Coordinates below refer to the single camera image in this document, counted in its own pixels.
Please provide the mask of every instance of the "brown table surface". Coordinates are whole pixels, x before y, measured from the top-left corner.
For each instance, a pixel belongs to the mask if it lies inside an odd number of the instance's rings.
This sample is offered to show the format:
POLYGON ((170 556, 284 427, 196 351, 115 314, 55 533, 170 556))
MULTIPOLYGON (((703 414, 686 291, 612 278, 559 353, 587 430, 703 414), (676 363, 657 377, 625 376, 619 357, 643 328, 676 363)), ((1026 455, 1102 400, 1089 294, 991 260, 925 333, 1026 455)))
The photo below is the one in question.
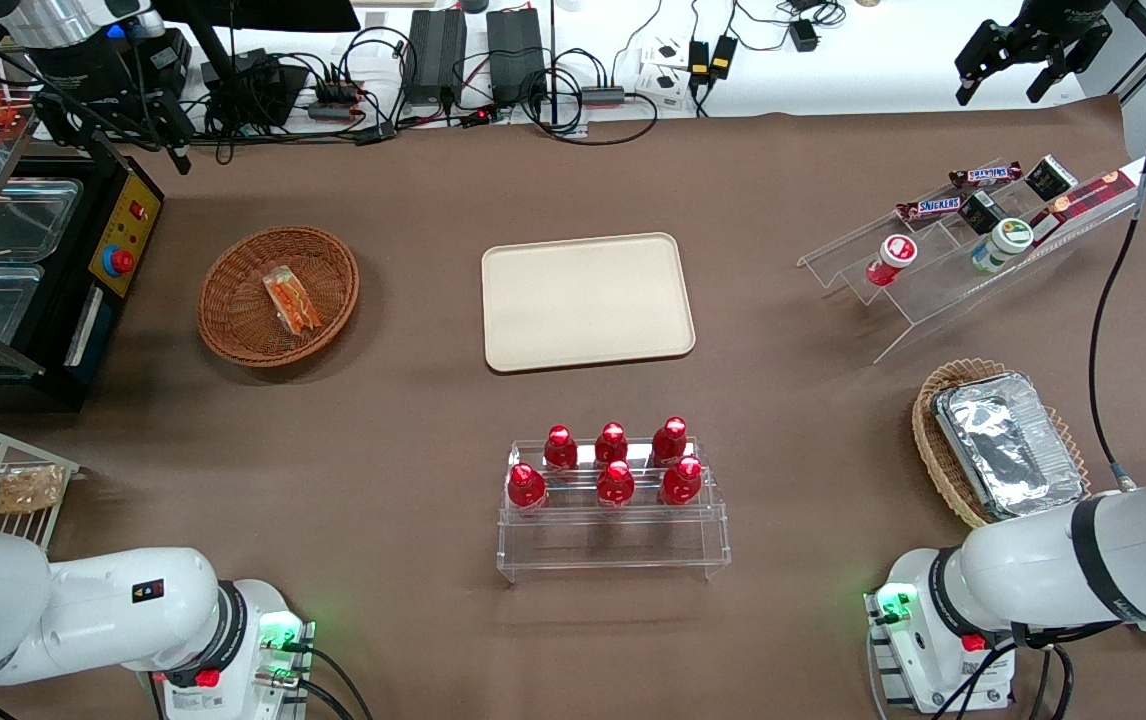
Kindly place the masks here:
MULTIPOLYGON (((268 580, 320 621, 320 645, 380 720, 870 720, 859 594, 901 553, 966 533, 911 438, 908 407, 931 370, 990 357, 1029 373, 1080 438, 1094 487, 1110 487, 1085 366, 1123 220, 879 366, 879 318, 796 260, 948 169, 1047 152, 1081 177, 1120 167, 1116 101, 666 122, 595 150, 523 127, 409 132, 366 149, 240 150, 226 169, 204 156, 189 177, 152 156, 168 201, 94 397, 79 415, 0 429, 91 471, 66 495, 54 559, 191 546, 226 578, 268 580), (195 299, 222 250, 280 224, 344 238, 361 305, 319 360, 245 371, 204 349, 195 299), (482 251, 647 230, 681 246, 691 355, 487 368, 482 251), (508 587, 494 551, 509 443, 558 421, 581 436, 611 418, 645 435, 670 414, 709 452, 733 564, 708 584, 698 571, 590 571, 508 587)), ((1146 484, 1146 218, 1100 373, 1107 432, 1146 484)), ((1113 629, 1072 655, 1072 717, 1146 717, 1141 633, 1113 629)), ((986 717, 1025 717, 1038 664, 1020 662, 1020 710, 986 717)), ((152 715, 116 667, 0 688, 0 703, 25 720, 152 715)))

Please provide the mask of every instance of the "beige tray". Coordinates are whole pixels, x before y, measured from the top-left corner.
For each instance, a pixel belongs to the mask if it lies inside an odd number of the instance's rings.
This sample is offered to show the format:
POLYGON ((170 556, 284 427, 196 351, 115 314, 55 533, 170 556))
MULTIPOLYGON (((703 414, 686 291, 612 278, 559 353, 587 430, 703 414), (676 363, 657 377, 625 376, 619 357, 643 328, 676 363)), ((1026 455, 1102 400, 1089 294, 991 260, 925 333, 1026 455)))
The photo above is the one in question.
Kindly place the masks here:
POLYGON ((696 343, 669 234, 493 246, 480 265, 485 359, 500 373, 684 355, 696 343))

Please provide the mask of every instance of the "aluminum foil container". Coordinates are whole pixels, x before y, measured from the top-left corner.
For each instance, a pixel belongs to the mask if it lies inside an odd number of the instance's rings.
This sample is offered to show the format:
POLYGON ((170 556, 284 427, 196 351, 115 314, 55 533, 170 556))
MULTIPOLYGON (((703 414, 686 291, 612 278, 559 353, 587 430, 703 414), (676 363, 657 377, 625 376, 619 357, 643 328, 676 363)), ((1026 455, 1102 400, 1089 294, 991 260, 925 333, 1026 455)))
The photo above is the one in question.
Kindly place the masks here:
POLYGON ((995 519, 1084 500, 1084 479, 1030 378, 1004 373, 933 397, 934 415, 995 519))

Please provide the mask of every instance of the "control panel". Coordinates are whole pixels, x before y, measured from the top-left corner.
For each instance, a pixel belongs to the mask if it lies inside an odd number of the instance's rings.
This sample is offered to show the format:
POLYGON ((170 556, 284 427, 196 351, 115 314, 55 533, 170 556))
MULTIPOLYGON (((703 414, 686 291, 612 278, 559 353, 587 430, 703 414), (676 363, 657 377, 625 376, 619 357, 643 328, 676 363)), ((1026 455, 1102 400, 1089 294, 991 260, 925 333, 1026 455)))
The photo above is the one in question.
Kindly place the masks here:
POLYGON ((107 220, 97 251, 89 259, 89 273, 102 281, 112 292, 128 295, 129 282, 138 272, 139 261, 151 237, 156 217, 160 213, 160 199, 142 178, 129 177, 116 201, 111 218, 107 220))

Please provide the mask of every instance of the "red bottle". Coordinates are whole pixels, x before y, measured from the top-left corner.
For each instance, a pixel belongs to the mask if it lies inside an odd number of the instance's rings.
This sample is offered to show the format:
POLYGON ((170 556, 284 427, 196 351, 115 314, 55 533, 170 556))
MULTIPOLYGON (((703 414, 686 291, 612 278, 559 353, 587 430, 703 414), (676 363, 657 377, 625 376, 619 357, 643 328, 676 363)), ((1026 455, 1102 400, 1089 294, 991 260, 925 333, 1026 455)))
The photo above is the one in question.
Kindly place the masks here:
POLYGON ((666 424, 654 433, 654 452, 649 457, 651 465, 669 468, 684 456, 688 446, 688 425, 683 418, 666 420, 666 424))
POLYGON ((618 423, 609 423, 595 438, 595 465, 605 468, 609 462, 627 459, 627 430, 618 423))
POLYGON ((702 488, 702 464, 692 455, 670 465, 657 486, 657 504, 686 504, 702 488))
POLYGON ((601 496, 601 507, 623 507, 631 502, 631 496, 636 493, 636 478, 631 477, 627 461, 609 462, 609 468, 601 470, 595 491, 601 496))
POLYGON ((517 462, 507 478, 507 496, 515 507, 545 507, 545 479, 528 462, 517 462))
POLYGON ((545 433, 542 457, 551 470, 576 470, 576 441, 564 425, 555 425, 545 433))

